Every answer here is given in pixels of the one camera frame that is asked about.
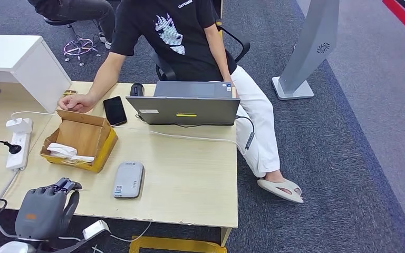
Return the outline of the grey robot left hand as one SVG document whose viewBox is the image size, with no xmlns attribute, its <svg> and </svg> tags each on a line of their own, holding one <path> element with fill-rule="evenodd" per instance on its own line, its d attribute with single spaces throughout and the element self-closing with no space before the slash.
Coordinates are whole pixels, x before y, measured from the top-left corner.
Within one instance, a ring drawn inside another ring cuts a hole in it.
<svg viewBox="0 0 405 253">
<path fill-rule="evenodd" d="M 19 239 L 49 240 L 64 233 L 78 207 L 80 183 L 61 178 L 49 186 L 29 190 L 15 221 Z"/>
</svg>

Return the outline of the person's right hand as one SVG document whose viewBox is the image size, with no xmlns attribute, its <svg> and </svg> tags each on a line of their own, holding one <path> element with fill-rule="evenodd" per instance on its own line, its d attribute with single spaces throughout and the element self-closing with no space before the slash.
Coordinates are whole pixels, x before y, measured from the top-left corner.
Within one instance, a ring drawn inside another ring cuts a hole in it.
<svg viewBox="0 0 405 253">
<path fill-rule="evenodd" d="M 96 102 L 96 99 L 88 94 L 72 94 L 61 98 L 58 106 L 65 111 L 87 113 L 93 109 Z"/>
</svg>

